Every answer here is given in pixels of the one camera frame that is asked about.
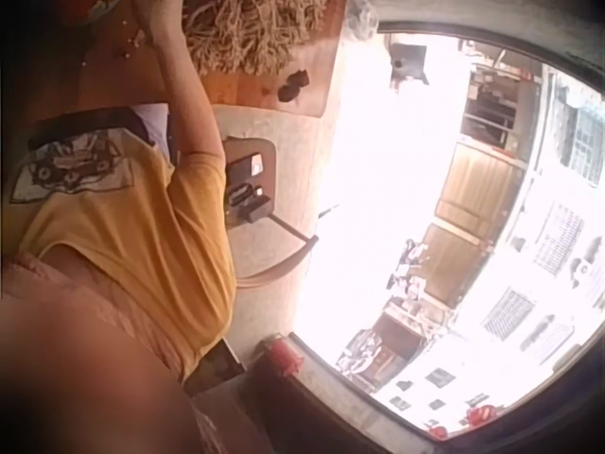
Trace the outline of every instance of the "window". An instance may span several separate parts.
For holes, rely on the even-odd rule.
[[[469,407],[476,407],[481,402],[485,402],[489,398],[490,397],[487,394],[480,393],[473,397],[471,400],[467,400],[466,403],[469,405]]]
[[[521,293],[509,288],[483,321],[486,331],[505,341],[523,322],[534,304]]]
[[[433,383],[438,388],[443,388],[448,383],[451,383],[456,377],[441,368],[435,369],[426,379]]]
[[[584,227],[584,221],[569,208],[553,205],[538,241],[534,263],[553,275],[565,265]]]
[[[603,169],[603,140],[603,123],[580,109],[569,168],[593,184],[598,184]]]
[[[411,381],[398,381],[397,388],[399,388],[403,392],[406,392],[412,387],[413,384],[414,383],[412,383]]]
[[[430,404],[428,404],[428,406],[432,410],[438,410],[441,407],[445,407],[445,402],[443,402],[442,400],[439,400],[439,399],[435,399],[433,402],[431,402]]]
[[[405,411],[411,407],[404,399],[399,396],[395,396],[389,401],[393,407],[399,411]]]

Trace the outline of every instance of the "person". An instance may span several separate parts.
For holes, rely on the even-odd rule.
[[[225,155],[182,31],[182,0],[133,4],[161,68],[180,160],[172,166],[163,152],[165,109],[146,106],[134,111],[154,146],[112,125],[38,144],[11,172],[0,305],[0,354],[10,367],[0,380],[73,404],[65,427],[79,411],[83,426],[95,420],[90,413],[129,414],[152,433],[156,420],[187,406],[175,398],[181,404],[168,410],[148,408],[176,391],[146,352],[182,383],[227,330],[235,280]],[[75,452],[98,452],[89,442]]]

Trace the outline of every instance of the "red object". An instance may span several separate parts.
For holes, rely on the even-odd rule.
[[[275,340],[268,349],[268,357],[282,372],[282,376],[291,376],[301,370],[304,358],[299,357],[288,347],[286,339]]]
[[[447,440],[448,437],[447,428],[445,428],[444,426],[436,426],[434,428],[430,428],[428,430],[428,434],[434,438],[437,438],[438,440]]]
[[[497,412],[493,405],[484,405],[482,407],[468,409],[466,411],[466,419],[468,420],[470,427],[478,428],[495,418],[496,414]]]

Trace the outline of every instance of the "dark object on table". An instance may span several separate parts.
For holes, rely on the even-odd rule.
[[[306,87],[309,83],[311,83],[311,79],[309,78],[309,73],[307,73],[306,69],[299,70],[296,73],[290,74],[287,77],[286,83],[288,85],[295,85],[299,88]]]
[[[274,208],[273,199],[269,196],[253,196],[248,203],[240,208],[237,215],[249,223],[254,223],[273,213]]]
[[[280,102],[290,102],[296,99],[301,93],[301,88],[298,85],[284,85],[277,91],[277,98]]]
[[[250,183],[243,183],[227,194],[226,202],[229,206],[237,206],[246,201],[253,194],[254,190],[252,189],[252,185]]]
[[[240,185],[252,176],[252,156],[227,164],[227,185]]]

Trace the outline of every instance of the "wall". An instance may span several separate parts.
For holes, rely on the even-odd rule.
[[[401,419],[401,423],[385,416],[384,408],[376,408],[358,393],[331,374],[325,363],[306,353],[298,342],[288,340],[294,352],[304,358],[295,379],[313,393],[322,403],[354,429],[394,454],[438,454],[439,448],[415,433],[415,428]]]

